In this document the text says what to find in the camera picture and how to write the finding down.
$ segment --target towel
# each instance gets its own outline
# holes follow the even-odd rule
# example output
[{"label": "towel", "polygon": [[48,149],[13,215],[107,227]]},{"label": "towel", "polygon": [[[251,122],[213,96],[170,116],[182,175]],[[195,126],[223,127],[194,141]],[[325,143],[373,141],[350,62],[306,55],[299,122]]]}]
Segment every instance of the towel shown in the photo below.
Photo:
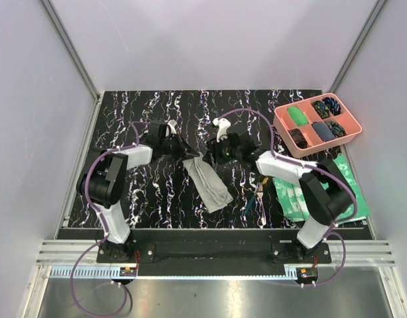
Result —
[{"label": "towel", "polygon": [[[342,154],[340,154],[334,160],[334,162],[339,170],[341,170],[343,176],[351,186],[351,189],[354,191],[357,198],[358,212],[355,218],[349,220],[349,222],[365,219],[370,215],[370,211],[364,200],[363,194],[361,193],[361,190],[359,189],[359,186],[352,175],[348,162]],[[273,178],[273,183],[276,186],[278,201],[283,208],[284,216],[291,219],[293,222],[306,221],[306,219],[310,216],[310,213],[308,212],[301,188],[279,178]],[[339,216],[339,218],[342,219],[350,216],[353,209],[354,207],[351,205],[348,210]]]},{"label": "towel", "polygon": [[202,160],[201,153],[199,157],[183,160],[183,165],[195,183],[209,213],[223,209],[232,202],[233,198],[227,187],[215,170]]}]

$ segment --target teal handle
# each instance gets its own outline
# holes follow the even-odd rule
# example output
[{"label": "teal handle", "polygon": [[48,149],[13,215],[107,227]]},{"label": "teal handle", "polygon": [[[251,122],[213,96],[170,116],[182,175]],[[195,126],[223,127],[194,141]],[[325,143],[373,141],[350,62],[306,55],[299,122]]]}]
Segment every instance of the teal handle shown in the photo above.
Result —
[{"label": "teal handle", "polygon": [[251,198],[251,200],[249,200],[248,205],[246,206],[245,215],[247,215],[249,213],[249,211],[251,210],[252,204],[255,202],[256,198],[257,197],[254,194],[254,196]]}]

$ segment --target green cloth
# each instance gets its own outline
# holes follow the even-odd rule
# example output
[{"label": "green cloth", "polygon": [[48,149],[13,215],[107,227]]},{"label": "green cloth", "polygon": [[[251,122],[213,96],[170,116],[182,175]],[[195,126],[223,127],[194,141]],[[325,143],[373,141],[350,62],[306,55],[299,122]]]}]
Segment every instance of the green cloth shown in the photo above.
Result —
[{"label": "green cloth", "polygon": [[[367,207],[367,204],[365,203],[361,190],[359,189],[357,182],[352,175],[348,162],[342,154],[340,154],[334,160],[334,162],[339,170],[341,170],[343,176],[357,197],[358,212],[355,218],[349,222],[365,219],[370,215],[369,207]],[[306,221],[310,214],[308,213],[307,205],[305,204],[304,195],[302,194],[301,188],[279,178],[273,178],[273,183],[276,186],[278,201],[283,208],[284,216],[291,219],[293,222]],[[348,217],[353,211],[354,207],[351,205],[348,210],[339,216],[339,218],[342,219],[344,217]]]},{"label": "green cloth", "polygon": [[296,126],[304,126],[308,124],[307,116],[297,107],[290,106],[288,108],[290,118],[295,122]]}]

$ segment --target reflective floor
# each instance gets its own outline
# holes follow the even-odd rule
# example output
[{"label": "reflective floor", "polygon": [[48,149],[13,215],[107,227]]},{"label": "reflective floor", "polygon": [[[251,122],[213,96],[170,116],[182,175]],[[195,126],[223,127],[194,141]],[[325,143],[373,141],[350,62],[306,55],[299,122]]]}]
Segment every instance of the reflective floor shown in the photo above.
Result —
[{"label": "reflective floor", "polygon": [[[319,281],[333,274],[321,268]],[[81,304],[95,314],[114,312],[123,292],[103,280],[76,280]],[[118,317],[134,318],[263,318],[263,317],[392,317],[380,276],[374,268],[346,268],[331,284],[300,289],[262,281],[136,280],[128,285],[133,297]],[[67,279],[50,279],[40,318],[87,317],[75,305]]]}]

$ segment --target green and white cloth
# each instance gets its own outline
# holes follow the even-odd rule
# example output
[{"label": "green and white cloth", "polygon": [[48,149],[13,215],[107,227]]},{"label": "green and white cloth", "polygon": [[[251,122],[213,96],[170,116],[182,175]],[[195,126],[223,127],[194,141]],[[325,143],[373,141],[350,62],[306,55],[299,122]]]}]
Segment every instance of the green and white cloth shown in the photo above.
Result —
[{"label": "green and white cloth", "polygon": [[[352,175],[348,162],[342,154],[340,154],[334,162],[339,170],[341,170],[343,176],[357,197],[358,212],[355,218],[349,220],[349,222],[365,219],[370,215],[369,207],[367,207],[361,190]],[[273,183],[276,186],[278,200],[283,208],[284,216],[291,219],[293,222],[306,221],[310,216],[310,213],[308,212],[301,188],[279,178],[273,178]],[[339,218],[342,219],[350,216],[353,210],[354,207],[351,205],[348,210],[339,216]]]}]

